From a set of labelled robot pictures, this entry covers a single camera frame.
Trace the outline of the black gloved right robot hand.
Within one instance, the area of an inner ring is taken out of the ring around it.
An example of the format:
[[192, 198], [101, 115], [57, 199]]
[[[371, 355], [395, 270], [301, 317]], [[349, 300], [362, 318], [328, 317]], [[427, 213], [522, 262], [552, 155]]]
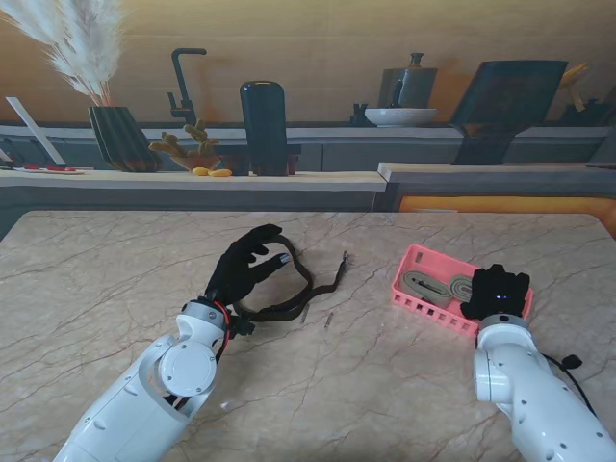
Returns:
[[496, 314], [521, 318], [529, 284], [526, 273], [507, 272], [501, 264], [477, 269], [472, 278], [471, 298], [461, 303], [461, 313], [466, 319], [475, 321]]

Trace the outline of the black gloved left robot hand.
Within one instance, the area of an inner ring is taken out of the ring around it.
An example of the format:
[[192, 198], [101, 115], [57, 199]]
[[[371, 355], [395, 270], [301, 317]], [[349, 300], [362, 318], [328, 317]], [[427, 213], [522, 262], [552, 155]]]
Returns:
[[205, 298], [222, 306], [232, 305], [249, 295], [254, 287], [283, 268], [291, 257], [287, 253], [272, 256], [256, 265], [258, 256], [266, 256], [266, 243], [281, 235], [274, 224], [256, 227], [231, 243], [218, 260], [206, 287]]

